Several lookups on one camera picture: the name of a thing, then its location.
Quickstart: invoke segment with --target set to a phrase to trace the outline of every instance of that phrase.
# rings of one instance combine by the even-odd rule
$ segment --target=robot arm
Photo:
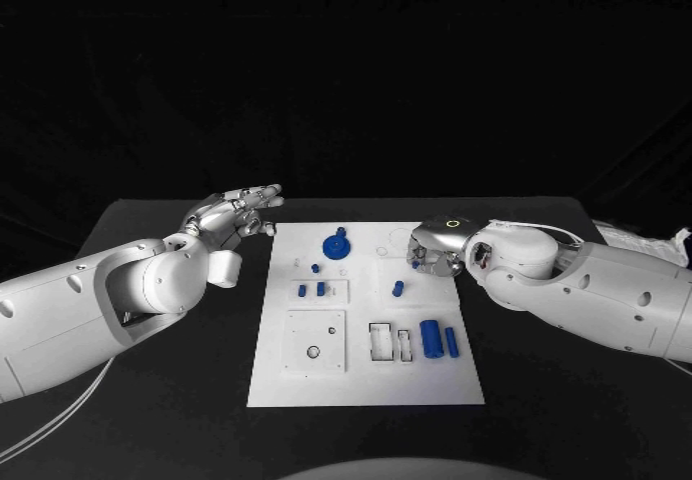
[[[412,232],[408,262],[438,276],[466,265],[502,307],[610,348],[692,362],[692,272],[564,230],[562,244],[535,227],[436,217]]]
[[[144,239],[0,284],[0,402],[53,387],[164,330],[206,283],[235,286],[241,239],[274,234],[260,209],[280,185],[212,195],[180,231]]]

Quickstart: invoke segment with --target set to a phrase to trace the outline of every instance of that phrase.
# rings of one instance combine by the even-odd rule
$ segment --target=white board
[[[345,259],[330,260],[322,243],[340,226],[352,251]],[[405,261],[417,226],[408,222],[277,225],[248,407],[485,404],[454,280],[417,273]],[[319,273],[312,272],[313,264]],[[401,297],[392,295],[397,280],[404,281]],[[317,282],[326,284],[326,295],[316,298],[309,288],[306,297],[299,297],[297,286],[314,287]],[[309,319],[303,333],[293,333],[297,318]],[[454,328],[459,358],[448,356],[444,340],[444,357],[425,358],[420,322],[428,319],[438,321],[443,339],[444,328]],[[325,333],[339,321],[343,352],[336,332]],[[371,359],[371,323],[391,324],[394,361]],[[399,330],[410,331],[412,362],[401,361]],[[313,346],[314,359],[307,355]],[[287,369],[288,358],[296,362]],[[327,359],[323,368],[317,361]]]

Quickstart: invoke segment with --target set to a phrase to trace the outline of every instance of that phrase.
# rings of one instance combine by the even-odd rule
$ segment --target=small blue part
[[[424,320],[421,322],[421,337],[425,358],[444,357],[443,337],[440,336],[437,320]]]
[[[402,293],[404,293],[404,282],[401,280],[397,280],[397,283],[394,284],[392,295],[395,297],[401,297]]]
[[[454,329],[447,327],[444,329],[444,336],[447,337],[447,350],[450,351],[450,357],[459,357],[457,339],[454,338]]]
[[[339,227],[336,235],[332,235],[322,244],[322,251],[332,260],[340,260],[350,253],[350,243],[346,238],[346,229]]]

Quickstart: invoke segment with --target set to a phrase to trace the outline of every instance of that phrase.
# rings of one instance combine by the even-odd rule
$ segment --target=white cable
[[[490,220],[490,223],[495,223],[496,225],[516,225],[519,227],[536,227],[536,228],[547,228],[548,230],[557,230],[558,232],[565,233],[572,237],[572,240],[578,243],[584,243],[584,239],[578,237],[572,232],[568,232],[567,230],[562,230],[558,227],[551,227],[549,225],[541,225],[538,223],[521,223],[521,222],[508,222],[505,220]]]
[[[679,370],[682,370],[688,375],[692,375],[692,372],[686,369],[686,368],[682,368],[678,363],[675,363],[669,358],[663,358],[663,360],[675,367],[678,368]]]
[[[97,390],[97,387],[98,387],[98,384],[101,383],[101,380],[104,379],[104,376],[105,376],[105,372],[108,371],[108,368],[113,364],[113,360],[114,358],[111,358],[108,360],[108,363],[105,364],[105,367],[104,369],[101,370],[101,373],[98,374],[98,377],[95,378],[94,382],[91,383],[90,387],[87,388],[87,390],[84,391],[82,395],[79,396],[79,398],[75,400],[75,402],[72,403],[72,405],[64,410],[64,412],[51,420],[51,422],[46,423],[46,425],[43,425],[42,428],[39,428],[39,430],[36,430],[36,432],[33,432],[32,435],[29,435],[17,444],[15,444],[7,450],[4,450],[2,453],[0,453],[0,464],[3,464],[7,460],[10,460],[13,457],[16,457],[25,450],[28,450],[29,448],[33,447],[33,445],[36,445],[41,440],[43,440],[43,438],[48,437],[48,435],[51,435],[51,433],[55,432],[55,430],[58,429],[58,427],[68,421],[68,418],[75,414],[77,410],[79,409],[79,407],[84,405],[84,403],[87,402],[87,400],[90,399],[91,397],[91,394],[94,393],[94,391]],[[26,445],[19,451],[15,451],[17,450],[26,443],[29,443],[29,445]]]

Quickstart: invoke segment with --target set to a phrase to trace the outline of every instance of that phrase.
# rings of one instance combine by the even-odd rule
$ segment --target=table surface
[[[79,256],[176,231],[193,200],[120,200]],[[275,222],[421,221],[451,213],[603,238],[571,198],[301,199]],[[601,347],[457,279],[485,406],[251,408],[273,239],[244,240],[241,281],[209,286],[172,328],[123,353],[79,412],[0,466],[3,479],[275,479],[340,461],[456,458],[549,479],[686,478],[692,379],[660,359]],[[0,406],[6,448],[66,408],[98,374]]]

